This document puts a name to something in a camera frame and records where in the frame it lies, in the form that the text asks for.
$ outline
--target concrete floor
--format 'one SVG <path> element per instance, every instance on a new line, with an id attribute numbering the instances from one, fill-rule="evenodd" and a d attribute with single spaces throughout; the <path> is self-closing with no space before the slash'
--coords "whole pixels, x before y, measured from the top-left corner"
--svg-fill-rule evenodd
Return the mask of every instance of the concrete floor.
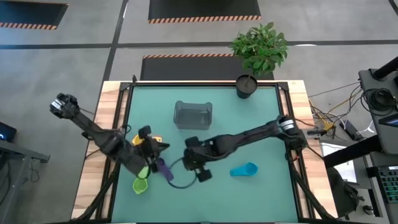
<path id="1" fill-rule="evenodd" d="M 0 28 L 0 45 L 110 44 L 122 0 L 69 2 L 59 28 Z M 259 22 L 275 22 L 288 40 L 398 40 L 398 16 L 388 0 L 259 0 L 262 21 L 148 24 L 149 0 L 130 0 L 119 43 L 225 42 Z M 229 53 L 226 47 L 117 49 L 110 80 L 139 77 L 148 54 Z M 309 95 L 355 82 L 358 71 L 378 68 L 398 54 L 398 45 L 291 46 L 275 79 L 305 80 Z M 87 141 L 71 122 L 49 112 L 59 92 L 71 93 L 85 109 L 98 101 L 109 48 L 0 50 L 0 121 L 18 129 L 16 143 L 51 154 L 40 167 L 40 181 L 27 182 L 19 200 L 16 223 L 67 221 L 72 212 Z M 326 111 L 347 99 L 355 86 L 312 98 Z M 336 114 L 344 113 L 338 108 Z M 348 119 L 365 129 L 371 117 L 362 107 Z M 348 138 L 344 133 L 339 136 Z"/>

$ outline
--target black floor mat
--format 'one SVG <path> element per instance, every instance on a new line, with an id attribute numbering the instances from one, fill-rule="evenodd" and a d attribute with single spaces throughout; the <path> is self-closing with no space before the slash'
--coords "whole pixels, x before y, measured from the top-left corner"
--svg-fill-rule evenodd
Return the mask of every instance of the black floor mat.
<path id="1" fill-rule="evenodd" d="M 232 54 L 146 55 L 140 80 L 236 80 L 247 75 Z M 273 80 L 273 74 L 256 77 Z"/>
<path id="2" fill-rule="evenodd" d="M 150 0 L 149 23 L 261 19 L 257 0 Z"/>
<path id="3" fill-rule="evenodd" d="M 0 1 L 0 27 L 55 30 L 68 4 Z"/>

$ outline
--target green cup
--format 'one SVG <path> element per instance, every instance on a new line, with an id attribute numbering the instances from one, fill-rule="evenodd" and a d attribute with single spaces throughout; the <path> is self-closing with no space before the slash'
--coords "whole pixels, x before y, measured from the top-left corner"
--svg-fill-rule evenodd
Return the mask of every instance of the green cup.
<path id="1" fill-rule="evenodd" d="M 148 167 L 145 166 L 138 174 L 138 177 L 140 177 L 140 179 L 136 178 L 132 183 L 132 189 L 135 191 L 136 194 L 141 194 L 148 189 L 148 181 L 147 179 L 143 179 L 146 177 L 147 173 Z"/>

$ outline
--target hazard stripe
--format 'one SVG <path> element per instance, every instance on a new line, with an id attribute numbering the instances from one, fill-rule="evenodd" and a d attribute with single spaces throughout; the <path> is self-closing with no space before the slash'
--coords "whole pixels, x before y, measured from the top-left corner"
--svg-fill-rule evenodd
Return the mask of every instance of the hazard stripe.
<path id="1" fill-rule="evenodd" d="M 12 22 L 0 22 L 0 27 L 15 28 L 15 29 L 43 29 L 43 30 L 55 30 L 57 28 L 57 26 L 51 26 L 47 24 L 23 24 L 23 23 L 12 23 Z"/>
<path id="2" fill-rule="evenodd" d="M 168 57 L 233 57 L 233 54 L 174 54 L 174 55 L 144 55 L 142 58 L 168 58 Z"/>
<path id="3" fill-rule="evenodd" d="M 184 18 L 162 18 L 149 19 L 150 24 L 174 23 L 174 22 L 216 22 L 216 21 L 246 21 L 261 20 L 261 16 L 205 16 L 205 17 L 184 17 Z"/>

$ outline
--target green leaves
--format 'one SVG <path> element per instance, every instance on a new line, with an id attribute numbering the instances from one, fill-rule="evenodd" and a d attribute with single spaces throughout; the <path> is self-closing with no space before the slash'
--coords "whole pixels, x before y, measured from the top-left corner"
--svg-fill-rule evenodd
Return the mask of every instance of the green leaves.
<path id="1" fill-rule="evenodd" d="M 265 71 L 267 70 L 268 67 L 269 67 L 268 63 L 264 62 L 264 64 L 262 65 L 262 70 Z"/>
<path id="2" fill-rule="evenodd" d="M 280 33 L 280 34 L 278 34 L 277 38 L 278 39 L 283 39 L 283 38 L 285 38 L 285 34 L 284 33 Z"/>
<path id="3" fill-rule="evenodd" d="M 273 55 L 271 57 L 269 57 L 271 60 L 273 60 L 274 62 L 278 62 L 280 61 L 280 57 L 278 55 Z"/>
<path id="4" fill-rule="evenodd" d="M 263 63 L 263 62 L 256 62 L 256 63 L 254 63 L 253 68 L 254 68 L 254 69 L 258 69 L 259 67 L 261 67 L 262 63 Z"/>
<path id="5" fill-rule="evenodd" d="M 285 35 L 278 34 L 273 26 L 270 22 L 252 27 L 246 34 L 238 34 L 230 46 L 234 55 L 243 59 L 242 67 L 250 69 L 253 75 L 273 72 L 287 58 Z"/>
<path id="6" fill-rule="evenodd" d="M 270 22 L 266 25 L 267 29 L 271 29 L 274 26 L 274 22 Z"/>

